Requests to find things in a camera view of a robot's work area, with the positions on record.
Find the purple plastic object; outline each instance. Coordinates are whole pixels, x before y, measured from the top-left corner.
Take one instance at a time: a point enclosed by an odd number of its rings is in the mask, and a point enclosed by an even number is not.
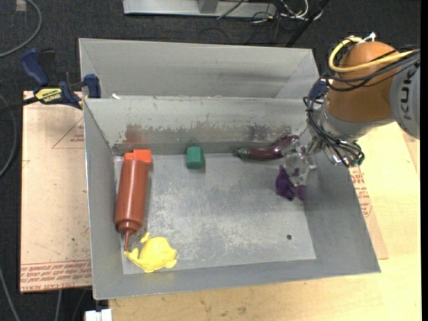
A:
[[[299,175],[299,169],[296,169],[293,176]],[[276,193],[279,196],[285,197],[286,199],[293,201],[295,197],[299,200],[304,201],[306,196],[306,186],[298,185],[295,186],[290,180],[290,176],[284,166],[280,165],[280,172],[275,180]]]

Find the gray bin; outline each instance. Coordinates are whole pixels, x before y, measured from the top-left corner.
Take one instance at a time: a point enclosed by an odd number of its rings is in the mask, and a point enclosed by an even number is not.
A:
[[[302,96],[318,75],[310,50],[81,39],[80,59],[102,88],[84,100],[95,299],[380,271],[347,168],[316,155],[301,203],[274,191],[282,160],[231,154],[304,131]],[[194,144],[202,171],[185,165]],[[153,153],[144,227],[177,250],[173,269],[151,274],[123,256],[113,224],[121,158],[134,148]]]

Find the metal stand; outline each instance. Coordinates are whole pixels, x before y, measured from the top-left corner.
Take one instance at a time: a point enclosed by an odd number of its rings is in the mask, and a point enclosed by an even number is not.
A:
[[[124,0],[126,15],[188,15],[220,17],[236,7],[239,1],[222,0]],[[269,3],[243,2],[225,17],[251,18],[257,13],[274,14],[276,7]]]

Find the green block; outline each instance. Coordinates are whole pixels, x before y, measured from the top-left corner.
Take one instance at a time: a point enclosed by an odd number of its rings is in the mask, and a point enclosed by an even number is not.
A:
[[[203,149],[199,146],[191,146],[187,148],[186,155],[188,169],[202,169],[205,166]]]

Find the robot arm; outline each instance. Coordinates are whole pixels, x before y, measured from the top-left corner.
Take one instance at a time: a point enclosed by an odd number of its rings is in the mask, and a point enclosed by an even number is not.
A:
[[[331,72],[305,97],[308,155],[323,150],[334,164],[360,164],[358,138],[394,121],[419,139],[420,49],[400,52],[370,38],[349,37],[336,46]]]

